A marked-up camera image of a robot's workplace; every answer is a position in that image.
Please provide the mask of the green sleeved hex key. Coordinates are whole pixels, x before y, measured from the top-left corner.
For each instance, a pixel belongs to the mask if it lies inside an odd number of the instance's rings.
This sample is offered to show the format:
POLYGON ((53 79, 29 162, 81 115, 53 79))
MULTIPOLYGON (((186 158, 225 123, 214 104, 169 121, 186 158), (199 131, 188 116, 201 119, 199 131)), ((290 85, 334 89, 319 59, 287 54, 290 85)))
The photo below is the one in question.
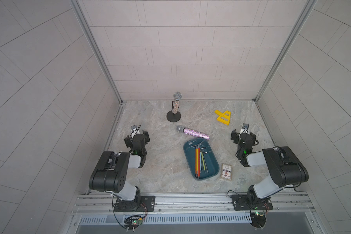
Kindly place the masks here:
POLYGON ((200 152, 200 172, 207 173, 207 166, 205 163, 205 158, 204 158, 204 153, 201 151, 200 152))

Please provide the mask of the red sleeved hex key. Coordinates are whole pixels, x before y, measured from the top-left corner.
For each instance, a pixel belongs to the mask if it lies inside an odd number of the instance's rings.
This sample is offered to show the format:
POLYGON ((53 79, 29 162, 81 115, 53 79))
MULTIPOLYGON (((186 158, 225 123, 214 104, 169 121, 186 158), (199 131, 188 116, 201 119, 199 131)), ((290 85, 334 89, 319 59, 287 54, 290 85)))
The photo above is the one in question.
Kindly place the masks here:
POLYGON ((196 161, 197 161, 197 178, 200 178, 200 148, 196 148, 196 161))

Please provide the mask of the yellow sleeved hex key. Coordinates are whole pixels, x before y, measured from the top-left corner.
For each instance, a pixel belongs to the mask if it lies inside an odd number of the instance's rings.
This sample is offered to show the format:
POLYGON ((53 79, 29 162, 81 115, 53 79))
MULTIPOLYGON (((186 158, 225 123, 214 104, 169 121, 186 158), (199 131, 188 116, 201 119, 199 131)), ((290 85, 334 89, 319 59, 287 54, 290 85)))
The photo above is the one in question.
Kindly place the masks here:
POLYGON ((196 147, 196 167, 197 167, 197 174, 199 176, 199 147, 196 147))

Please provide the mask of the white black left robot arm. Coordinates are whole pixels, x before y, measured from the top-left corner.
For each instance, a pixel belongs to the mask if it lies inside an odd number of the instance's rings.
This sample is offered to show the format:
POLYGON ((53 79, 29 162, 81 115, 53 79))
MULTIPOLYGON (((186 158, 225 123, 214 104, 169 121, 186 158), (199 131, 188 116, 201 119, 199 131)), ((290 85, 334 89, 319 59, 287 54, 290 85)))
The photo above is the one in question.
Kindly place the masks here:
POLYGON ((150 142, 149 133, 134 127, 124 139, 129 152, 104 151, 89 179, 89 188, 111 193, 117 197, 117 212, 137 211, 142 207, 140 189, 126 181, 129 168, 142 168, 146 161, 145 146, 150 142))

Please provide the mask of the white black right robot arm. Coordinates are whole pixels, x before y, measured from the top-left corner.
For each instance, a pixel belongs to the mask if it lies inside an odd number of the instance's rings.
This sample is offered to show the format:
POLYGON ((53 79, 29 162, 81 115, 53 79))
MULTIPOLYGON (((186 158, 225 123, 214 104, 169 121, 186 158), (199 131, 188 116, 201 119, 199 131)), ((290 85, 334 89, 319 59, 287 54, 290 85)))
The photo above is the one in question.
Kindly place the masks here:
POLYGON ((231 196, 236 211, 272 210, 272 195, 309 180, 308 171, 288 146, 275 146, 254 152, 253 147, 258 145, 256 135, 244 128, 239 133, 233 130, 231 140, 238 145, 236 157, 241 165, 266 165, 269 171, 266 178, 249 187, 247 194, 231 196))

